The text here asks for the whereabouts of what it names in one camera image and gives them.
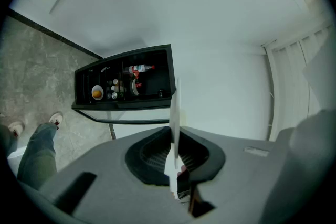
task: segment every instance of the refrigerator door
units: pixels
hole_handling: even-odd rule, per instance
[[[85,117],[102,123],[113,124],[161,124],[169,123],[170,108],[147,110],[75,110]]]

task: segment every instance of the person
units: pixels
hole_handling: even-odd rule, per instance
[[[56,112],[47,123],[40,124],[31,136],[22,156],[17,179],[38,190],[44,182],[56,174],[54,136],[63,120],[63,114]],[[21,121],[8,127],[0,125],[0,144],[8,157],[17,148],[17,141],[24,131]]]

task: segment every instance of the sneaker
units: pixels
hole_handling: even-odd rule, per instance
[[[55,123],[57,129],[59,129],[59,125],[62,123],[63,120],[63,114],[62,112],[56,112],[54,115],[51,116],[49,122]]]
[[[25,124],[22,121],[16,121],[8,126],[8,129],[14,134],[15,137],[19,137],[25,129]]]

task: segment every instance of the gray floor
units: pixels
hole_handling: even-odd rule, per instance
[[[111,140],[108,124],[71,110],[74,71],[94,61],[97,59],[92,56],[6,18],[0,47],[0,123],[25,123],[18,148],[26,146],[36,127],[56,111],[64,114],[54,140],[58,170],[95,145]],[[9,162],[15,173],[19,161]]]

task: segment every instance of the bowl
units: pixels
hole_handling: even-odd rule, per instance
[[[101,97],[98,97],[98,98],[93,97],[93,92],[94,92],[94,91],[100,91],[100,92],[101,92]],[[95,85],[95,86],[93,86],[93,88],[92,88],[91,95],[92,95],[92,97],[93,97],[95,100],[99,101],[99,100],[101,100],[101,99],[103,98],[103,96],[104,96],[104,90],[103,90],[103,88],[100,87],[99,85]]]

